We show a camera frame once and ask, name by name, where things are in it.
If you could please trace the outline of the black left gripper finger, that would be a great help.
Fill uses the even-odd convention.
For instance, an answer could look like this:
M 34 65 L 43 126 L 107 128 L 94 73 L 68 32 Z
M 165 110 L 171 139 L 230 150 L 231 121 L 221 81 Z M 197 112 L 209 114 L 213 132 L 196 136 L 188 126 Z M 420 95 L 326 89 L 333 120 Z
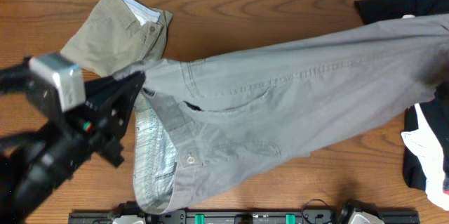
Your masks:
M 145 82 L 145 74 L 135 72 L 117 81 L 121 85 L 108 99 L 91 100 L 91 122 L 95 130 L 121 139 L 126 134 L 135 100 Z
M 84 84 L 87 100 L 106 100 L 110 97 L 121 85 L 120 81 L 113 77 L 103 77 Z

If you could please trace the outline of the grey shorts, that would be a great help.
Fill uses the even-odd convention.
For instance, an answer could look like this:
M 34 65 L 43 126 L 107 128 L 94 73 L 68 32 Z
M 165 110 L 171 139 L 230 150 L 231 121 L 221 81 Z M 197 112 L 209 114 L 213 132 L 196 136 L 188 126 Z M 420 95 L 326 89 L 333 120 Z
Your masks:
M 133 187 L 168 213 L 377 128 L 448 76 L 448 16 L 386 20 L 193 62 L 142 60 Z

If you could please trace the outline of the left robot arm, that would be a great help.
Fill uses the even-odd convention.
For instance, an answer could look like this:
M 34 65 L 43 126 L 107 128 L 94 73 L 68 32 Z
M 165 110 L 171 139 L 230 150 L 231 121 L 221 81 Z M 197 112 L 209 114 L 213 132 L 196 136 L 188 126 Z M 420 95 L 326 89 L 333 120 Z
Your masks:
M 120 141 L 144 82 L 142 72 L 84 81 L 59 53 L 2 69 L 1 94 L 24 93 L 48 121 L 1 138 L 1 151 L 12 150 L 1 155 L 1 222 L 22 223 L 94 153 L 120 166 Z

